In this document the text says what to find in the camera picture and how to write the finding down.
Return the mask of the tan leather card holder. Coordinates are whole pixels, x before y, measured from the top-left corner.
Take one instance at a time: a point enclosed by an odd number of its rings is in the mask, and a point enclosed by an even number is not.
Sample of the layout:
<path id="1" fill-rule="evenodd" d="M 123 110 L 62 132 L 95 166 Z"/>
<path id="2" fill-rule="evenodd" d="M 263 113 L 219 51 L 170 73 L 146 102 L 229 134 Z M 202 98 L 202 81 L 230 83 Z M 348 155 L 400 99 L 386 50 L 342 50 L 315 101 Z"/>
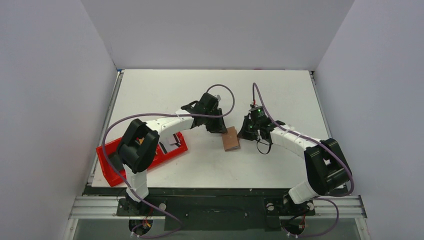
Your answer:
<path id="1" fill-rule="evenodd" d="M 225 152 L 239 150 L 241 148 L 238 132 L 234 126 L 227 128 L 227 133 L 221 134 L 223 149 Z"/>

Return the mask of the red three-compartment bin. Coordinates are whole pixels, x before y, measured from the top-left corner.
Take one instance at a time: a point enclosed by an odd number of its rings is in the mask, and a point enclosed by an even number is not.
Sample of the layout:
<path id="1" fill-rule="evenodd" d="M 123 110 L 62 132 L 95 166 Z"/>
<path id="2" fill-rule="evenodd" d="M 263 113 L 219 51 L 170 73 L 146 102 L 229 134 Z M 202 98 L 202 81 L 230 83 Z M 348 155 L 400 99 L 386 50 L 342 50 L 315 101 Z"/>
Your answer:
<path id="1" fill-rule="evenodd" d="M 126 172 L 122 161 L 117 155 L 117 148 L 121 138 L 117 138 L 105 144 L 105 152 L 101 146 L 96 148 L 97 157 L 100 163 L 101 171 L 105 180 L 111 187 L 115 187 L 123 182 L 116 174 L 113 168 L 116 168 L 123 177 L 126 177 Z M 157 168 L 170 160 L 184 154 L 188 151 L 188 146 L 181 132 L 173 134 L 171 137 L 161 140 L 155 151 L 155 157 L 148 167 L 149 170 Z"/>

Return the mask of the silver mirrored card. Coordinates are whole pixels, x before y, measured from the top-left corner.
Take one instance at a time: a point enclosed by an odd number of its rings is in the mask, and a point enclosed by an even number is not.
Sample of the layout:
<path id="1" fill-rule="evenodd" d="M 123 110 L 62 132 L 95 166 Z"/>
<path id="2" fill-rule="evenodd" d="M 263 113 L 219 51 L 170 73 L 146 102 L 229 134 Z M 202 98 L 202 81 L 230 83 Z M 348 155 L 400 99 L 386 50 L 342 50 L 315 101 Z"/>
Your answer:
<path id="1" fill-rule="evenodd" d="M 164 154 L 168 154 L 182 146 L 181 141 L 176 133 L 168 138 L 162 138 L 158 145 Z"/>

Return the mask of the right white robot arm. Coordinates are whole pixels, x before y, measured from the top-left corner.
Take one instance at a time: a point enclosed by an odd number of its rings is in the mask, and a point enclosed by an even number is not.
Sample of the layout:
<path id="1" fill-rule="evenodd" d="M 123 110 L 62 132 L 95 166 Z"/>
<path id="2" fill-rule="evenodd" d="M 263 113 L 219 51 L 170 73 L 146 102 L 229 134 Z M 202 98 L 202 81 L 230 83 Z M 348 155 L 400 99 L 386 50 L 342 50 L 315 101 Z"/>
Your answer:
<path id="1" fill-rule="evenodd" d="M 238 138 L 283 147 L 304 160 L 306 180 L 288 191 L 285 199 L 295 205 L 327 196 L 350 181 L 352 173 L 336 140 L 312 138 L 291 129 L 282 121 L 272 121 L 264 108 L 251 105 L 244 116 Z"/>

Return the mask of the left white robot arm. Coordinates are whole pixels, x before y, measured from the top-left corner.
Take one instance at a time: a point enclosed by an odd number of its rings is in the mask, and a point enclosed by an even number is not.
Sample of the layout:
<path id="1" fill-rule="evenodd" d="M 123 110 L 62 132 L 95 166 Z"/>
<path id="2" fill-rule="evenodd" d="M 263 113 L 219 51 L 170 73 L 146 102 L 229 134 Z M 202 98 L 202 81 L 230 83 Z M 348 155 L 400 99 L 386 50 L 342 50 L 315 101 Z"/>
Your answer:
<path id="1" fill-rule="evenodd" d="M 228 132 L 219 101 L 218 96 L 206 92 L 200 100 L 182 106 L 174 116 L 149 121 L 136 118 L 130 122 L 117 147 L 129 184 L 126 198 L 130 202 L 137 205 L 148 196 L 147 168 L 153 163 L 161 140 L 200 126 L 212 134 Z"/>

